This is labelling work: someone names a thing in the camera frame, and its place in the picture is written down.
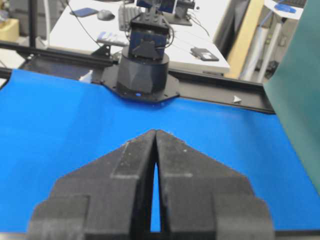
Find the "blue object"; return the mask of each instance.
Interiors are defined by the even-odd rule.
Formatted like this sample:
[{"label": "blue object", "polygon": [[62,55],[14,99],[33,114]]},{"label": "blue object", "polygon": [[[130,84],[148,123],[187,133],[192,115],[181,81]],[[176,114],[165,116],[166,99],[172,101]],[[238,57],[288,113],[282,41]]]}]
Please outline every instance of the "blue object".
[{"label": "blue object", "polygon": [[57,178],[150,129],[248,176],[277,230],[320,229],[320,197],[276,115],[183,98],[130,102],[103,86],[14,70],[0,90],[0,232],[25,232]]},{"label": "blue object", "polygon": [[277,5],[274,6],[274,8],[279,11],[291,13],[291,14],[295,14],[297,12],[297,10],[294,9],[293,7],[286,4],[282,4],[282,3],[278,3]]}]

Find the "white pole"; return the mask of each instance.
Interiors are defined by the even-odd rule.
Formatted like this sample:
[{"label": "white pole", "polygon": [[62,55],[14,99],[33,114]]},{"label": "white pole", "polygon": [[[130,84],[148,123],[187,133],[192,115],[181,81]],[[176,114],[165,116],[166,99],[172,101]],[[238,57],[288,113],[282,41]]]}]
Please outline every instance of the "white pole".
[{"label": "white pole", "polygon": [[45,28],[46,28],[46,46],[50,45],[50,31],[51,31],[51,17],[48,0],[43,0],[44,14],[45,14]]},{"label": "white pole", "polygon": [[258,27],[253,38],[251,48],[246,59],[246,63],[243,68],[243,72],[240,75],[240,80],[251,81],[252,75],[256,69],[257,62],[264,50],[264,45],[269,32],[269,28]]},{"label": "white pole", "polygon": [[266,71],[267,71],[267,67],[268,67],[268,64],[270,62],[270,59],[271,59],[271,56],[272,56],[272,53],[274,52],[275,50],[275,47],[277,45],[277,40],[278,40],[278,37],[281,33],[281,30],[282,30],[282,22],[278,22],[275,26],[275,29],[274,29],[274,32],[273,32],[273,36],[272,36],[272,39],[271,39],[271,42],[270,42],[270,46],[268,47],[267,51],[266,51],[266,54],[265,54],[265,57],[264,57],[264,60],[263,60],[263,63],[262,63],[262,66],[261,66],[261,69],[260,69],[260,72],[259,72],[259,76],[258,76],[258,80],[257,82],[262,84],[263,81],[264,81],[264,77],[265,77],[265,74],[266,74]]}]

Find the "black cylindrical base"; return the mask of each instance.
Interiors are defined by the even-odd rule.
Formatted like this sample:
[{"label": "black cylindrical base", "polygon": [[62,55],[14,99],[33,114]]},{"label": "black cylindrical base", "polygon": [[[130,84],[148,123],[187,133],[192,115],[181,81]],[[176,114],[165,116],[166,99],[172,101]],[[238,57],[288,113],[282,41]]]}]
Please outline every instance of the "black cylindrical base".
[{"label": "black cylindrical base", "polygon": [[169,70],[169,57],[162,60],[130,58],[128,47],[122,51],[122,59],[117,77],[117,85],[131,91],[151,94],[166,87]]}]

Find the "white triangle marker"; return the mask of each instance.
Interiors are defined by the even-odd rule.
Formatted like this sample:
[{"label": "white triangle marker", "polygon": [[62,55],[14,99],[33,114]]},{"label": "white triangle marker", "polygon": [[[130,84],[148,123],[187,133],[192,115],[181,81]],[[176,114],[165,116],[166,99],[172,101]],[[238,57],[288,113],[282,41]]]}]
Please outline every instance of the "white triangle marker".
[{"label": "white triangle marker", "polygon": [[241,103],[242,102],[242,99],[241,98],[239,98],[239,97],[237,97],[237,96],[234,96],[234,99],[233,99],[233,103],[234,104],[239,104],[239,103]]}]

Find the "green panel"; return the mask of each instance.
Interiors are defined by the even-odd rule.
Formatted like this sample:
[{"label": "green panel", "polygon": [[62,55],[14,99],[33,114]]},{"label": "green panel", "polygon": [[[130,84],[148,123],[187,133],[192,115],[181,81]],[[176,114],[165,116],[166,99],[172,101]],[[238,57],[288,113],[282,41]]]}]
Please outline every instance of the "green panel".
[{"label": "green panel", "polygon": [[320,0],[308,0],[288,52],[264,88],[320,194]]}]

